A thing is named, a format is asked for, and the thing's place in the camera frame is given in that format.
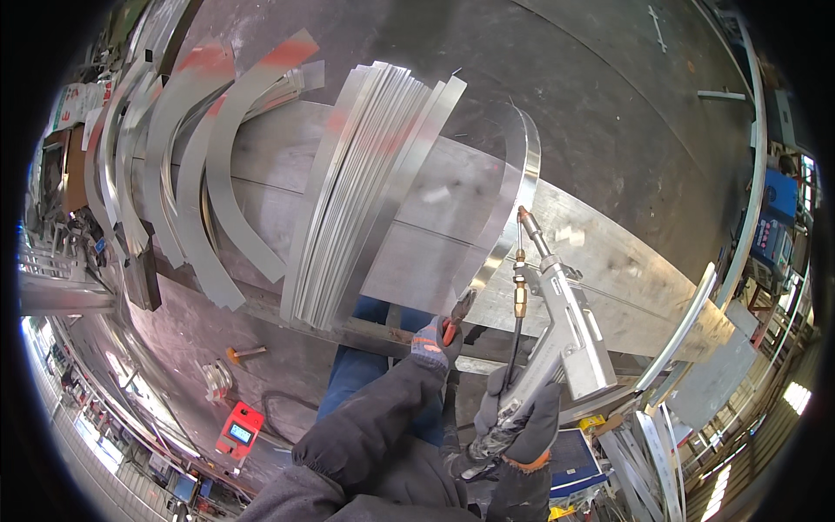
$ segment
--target screen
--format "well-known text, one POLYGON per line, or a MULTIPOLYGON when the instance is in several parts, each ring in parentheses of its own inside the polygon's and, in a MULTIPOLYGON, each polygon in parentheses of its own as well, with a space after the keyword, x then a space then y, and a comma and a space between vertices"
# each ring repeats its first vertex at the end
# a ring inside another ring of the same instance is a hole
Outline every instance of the screen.
POLYGON ((240 424, 233 422, 231 426, 229 426, 229 435, 240 441, 242 444, 249 444, 250 439, 252 438, 252 432, 244 429, 241 427, 240 424))

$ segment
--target stack of metal strips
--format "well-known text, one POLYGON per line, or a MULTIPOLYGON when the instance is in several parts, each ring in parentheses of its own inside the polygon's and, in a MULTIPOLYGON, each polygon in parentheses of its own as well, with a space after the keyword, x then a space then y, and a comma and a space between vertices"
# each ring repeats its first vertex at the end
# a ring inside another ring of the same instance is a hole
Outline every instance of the stack of metal strips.
POLYGON ((337 310, 353 308, 408 187, 466 86, 453 77, 449 86, 438 82, 430 90, 409 74, 381 62, 350 72, 311 168, 306 200, 321 189, 309 219, 304 210, 299 216, 285 319, 329 330, 338 326, 337 310))

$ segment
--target hammer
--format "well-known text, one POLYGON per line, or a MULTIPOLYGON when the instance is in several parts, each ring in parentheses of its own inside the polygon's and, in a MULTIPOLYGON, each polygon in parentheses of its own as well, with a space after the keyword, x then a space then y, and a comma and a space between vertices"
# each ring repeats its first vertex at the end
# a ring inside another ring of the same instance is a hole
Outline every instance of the hammer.
POLYGON ((252 350, 244 350, 243 352, 236 352, 233 347, 226 348, 226 356, 234 364, 240 364, 240 358, 245 355, 253 355, 261 352, 266 352, 266 346, 254 348, 252 350))

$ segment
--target workshop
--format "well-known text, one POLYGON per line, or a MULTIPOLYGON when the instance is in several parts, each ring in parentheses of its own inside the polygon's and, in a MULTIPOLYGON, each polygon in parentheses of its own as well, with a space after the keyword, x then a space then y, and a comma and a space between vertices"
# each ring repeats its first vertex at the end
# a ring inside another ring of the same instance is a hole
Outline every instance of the workshop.
POLYGON ((69 519, 748 520, 829 417, 831 143, 733 0, 106 4, 15 174, 69 519))

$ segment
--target red welding machine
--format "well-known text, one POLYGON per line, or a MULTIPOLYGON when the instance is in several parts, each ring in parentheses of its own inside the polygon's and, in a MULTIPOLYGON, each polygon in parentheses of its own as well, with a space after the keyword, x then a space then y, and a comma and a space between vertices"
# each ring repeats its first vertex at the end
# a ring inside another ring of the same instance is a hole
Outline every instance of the red welding machine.
POLYGON ((232 454, 233 459, 243 459, 250 452, 263 423, 263 415, 239 401, 220 431, 215 450, 232 454))

